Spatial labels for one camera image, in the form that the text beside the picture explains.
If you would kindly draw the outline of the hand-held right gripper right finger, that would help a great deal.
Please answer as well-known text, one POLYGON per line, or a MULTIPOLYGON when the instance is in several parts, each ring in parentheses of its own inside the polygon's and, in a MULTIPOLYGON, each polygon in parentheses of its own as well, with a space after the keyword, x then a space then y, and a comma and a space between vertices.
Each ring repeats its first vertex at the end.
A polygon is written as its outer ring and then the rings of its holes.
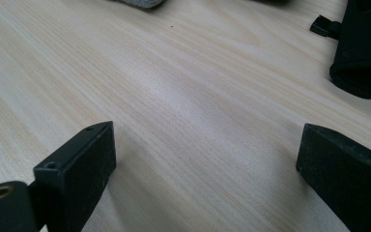
POLYGON ((306 124, 296 169, 351 232, 371 232, 371 150, 306 124))

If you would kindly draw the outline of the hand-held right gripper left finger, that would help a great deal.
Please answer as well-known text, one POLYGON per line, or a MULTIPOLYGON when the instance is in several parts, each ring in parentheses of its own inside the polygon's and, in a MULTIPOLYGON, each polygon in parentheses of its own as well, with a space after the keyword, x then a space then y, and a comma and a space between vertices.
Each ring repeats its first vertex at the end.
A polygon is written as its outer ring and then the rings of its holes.
POLYGON ((33 168, 30 186, 40 228, 80 232, 116 168, 113 123, 81 130, 33 168))

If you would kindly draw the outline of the black glove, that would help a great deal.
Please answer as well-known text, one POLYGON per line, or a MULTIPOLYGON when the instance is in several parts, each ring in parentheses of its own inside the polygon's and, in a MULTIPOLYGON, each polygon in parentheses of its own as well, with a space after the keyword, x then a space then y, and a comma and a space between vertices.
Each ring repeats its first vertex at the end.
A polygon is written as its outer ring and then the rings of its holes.
POLYGON ((318 16, 310 30, 338 41, 329 75, 339 89, 371 100, 371 0, 348 0, 343 20, 318 16))

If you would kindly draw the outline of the grey glove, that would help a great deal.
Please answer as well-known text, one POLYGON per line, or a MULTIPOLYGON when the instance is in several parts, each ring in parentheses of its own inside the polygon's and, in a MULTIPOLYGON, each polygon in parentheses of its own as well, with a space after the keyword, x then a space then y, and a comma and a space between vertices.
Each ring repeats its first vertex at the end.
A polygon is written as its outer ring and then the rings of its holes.
POLYGON ((159 6, 165 0, 113 0, 140 9, 151 9, 159 6))

